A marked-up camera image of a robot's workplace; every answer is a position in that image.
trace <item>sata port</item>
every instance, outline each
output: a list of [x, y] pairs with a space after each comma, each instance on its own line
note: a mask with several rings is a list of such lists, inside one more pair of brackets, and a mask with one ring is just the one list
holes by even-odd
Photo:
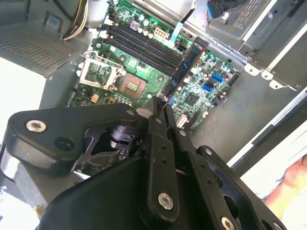
[[220, 75], [218, 75], [216, 73], [212, 74], [211, 78], [218, 81], [219, 83], [222, 83], [223, 80], [224, 80]]
[[212, 88], [210, 87], [210, 86], [208, 86], [208, 85], [203, 85], [203, 87], [202, 87], [205, 91], [207, 91], [207, 92], [212, 92]]

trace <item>mounting hole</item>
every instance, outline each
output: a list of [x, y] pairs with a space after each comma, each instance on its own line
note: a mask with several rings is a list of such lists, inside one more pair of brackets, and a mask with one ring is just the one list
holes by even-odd
[[75, 148], [75, 144], [69, 138], [56, 138], [54, 140], [54, 145], [64, 152], [72, 151]]
[[161, 161], [162, 161], [163, 164], [167, 164], [167, 159], [161, 158]]
[[266, 230], [273, 230], [273, 228], [269, 225], [265, 220], [261, 221]]

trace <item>screw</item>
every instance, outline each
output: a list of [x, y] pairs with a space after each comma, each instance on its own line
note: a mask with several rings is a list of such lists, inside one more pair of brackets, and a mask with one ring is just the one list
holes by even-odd
[[274, 224], [274, 226], [275, 226], [275, 228], [276, 228], [277, 230], [283, 230], [283, 229], [279, 226], [278, 223], [273, 222], [273, 224]]
[[221, 223], [226, 230], [235, 230], [234, 225], [227, 217], [222, 217]]
[[131, 115], [131, 116], [134, 116], [134, 112], [133, 112], [132, 110], [130, 110], [130, 109], [127, 110], [127, 113], [128, 113], [129, 115]]
[[162, 124], [162, 121], [159, 118], [155, 119], [158, 123]]
[[179, 131], [179, 133], [180, 133], [181, 135], [183, 135], [184, 137], [187, 135], [186, 132], [183, 131], [183, 130]]
[[167, 193], [160, 193], [158, 195], [158, 201], [159, 204], [166, 210], [172, 210], [174, 207], [174, 202]]
[[25, 126], [27, 127], [28, 130], [35, 132], [35, 133], [41, 133], [46, 130], [46, 124], [38, 120], [28, 121]]
[[210, 149], [206, 149], [206, 153], [208, 153], [209, 155], [212, 155], [212, 152]]

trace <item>black plastic bracket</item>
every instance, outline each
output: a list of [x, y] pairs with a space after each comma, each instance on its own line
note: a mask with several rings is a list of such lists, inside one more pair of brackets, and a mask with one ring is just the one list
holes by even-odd
[[[173, 143], [167, 139], [167, 126], [161, 99], [153, 98], [148, 110], [153, 113], [148, 118], [148, 130], [144, 143], [145, 173], [142, 181], [144, 190], [140, 213], [151, 228], [167, 227], [179, 217], [179, 199]], [[171, 197], [173, 207], [168, 210], [158, 202], [159, 194]]]
[[[69, 173], [83, 152], [87, 129], [100, 126], [134, 126], [141, 119], [126, 104], [105, 104], [25, 111], [8, 121], [4, 143], [14, 157], [48, 173]], [[32, 132], [26, 123], [39, 120], [46, 124], [44, 132]]]

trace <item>green circuit board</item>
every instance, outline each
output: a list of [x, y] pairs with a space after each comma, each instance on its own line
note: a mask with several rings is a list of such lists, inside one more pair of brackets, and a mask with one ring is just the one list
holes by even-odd
[[[214, 80], [210, 75], [216, 73], [223, 78], [222, 82]], [[238, 76], [239, 71], [228, 63], [220, 60], [206, 51], [194, 66], [187, 83], [180, 87], [171, 99], [175, 119], [178, 121], [182, 115], [186, 115], [187, 121], [182, 126], [188, 134], [192, 134], [209, 111], [220, 102], [226, 102], [227, 90], [233, 77]], [[204, 84], [214, 85], [213, 90], [204, 90]]]
[[[142, 20], [142, 22], [139, 22], [136, 18], [139, 15], [143, 15], [144, 16], [144, 20]], [[146, 31], [148, 31], [148, 33], [152, 33], [154, 34], [155, 30], [157, 28], [161, 29], [163, 32], [166, 33], [167, 38], [170, 38], [173, 29], [169, 28], [168, 26], [166, 26], [165, 24], [161, 23], [160, 21], [156, 20], [155, 18], [151, 17], [150, 15], [142, 12], [141, 10], [139, 10], [138, 8], [134, 7], [133, 5], [131, 5], [129, 3], [128, 0], [120, 0], [119, 3], [117, 4], [117, 6], [115, 7], [115, 10], [113, 11], [113, 13], [111, 14], [111, 16], [114, 16], [115, 18], [117, 18], [120, 23], [123, 24], [129, 24], [131, 23], [131, 20], [138, 22], [140, 24], [140, 28]], [[153, 41], [155, 41], [157, 44], [159, 44], [160, 46], [164, 46], [165, 48], [168, 48], [167, 46], [167, 39], [163, 39], [163, 36], [157, 36], [154, 34]], [[177, 39], [176, 39], [176, 47], [173, 48], [173, 51], [182, 55], [185, 50], [187, 50], [187, 48], [189, 48], [192, 45], [192, 42], [188, 39], [186, 39], [184, 36], [178, 35]]]
[[[109, 16], [117, 19], [127, 29], [133, 30], [129, 25], [131, 25], [131, 21], [137, 22], [136, 18], [141, 14], [144, 16], [142, 22], [148, 20], [149, 24], [144, 26], [141, 25], [141, 22], [138, 22], [139, 28], [142, 27], [143, 30], [146, 29], [152, 34], [154, 34], [156, 28], [163, 30], [168, 35], [172, 34], [172, 29], [141, 12], [126, 0], [120, 0]], [[191, 41], [180, 35], [173, 48], [167, 48], [167, 39], [162, 39], [160, 35], [154, 35], [150, 40], [180, 58], [192, 45]], [[70, 106], [126, 103], [134, 109], [144, 108], [152, 96], [160, 96], [161, 90], [170, 79], [170, 76], [109, 43], [103, 43], [102, 47], [94, 47], [94, 50], [100, 56], [122, 65], [124, 74], [115, 78], [112, 89], [102, 89], [110, 78], [112, 68], [91, 63], [85, 79], [99, 83], [100, 88], [80, 84]], [[220, 76], [222, 80], [213, 79], [213, 73]], [[230, 66], [229, 63], [220, 60], [209, 50], [206, 50], [169, 102], [178, 122], [177, 125], [188, 134], [193, 133], [214, 106], [219, 102], [226, 102], [227, 95], [225, 93], [229, 88], [229, 82], [238, 74], [239, 71]], [[205, 84], [210, 85], [210, 92], [205, 90], [207, 89], [204, 88]]]

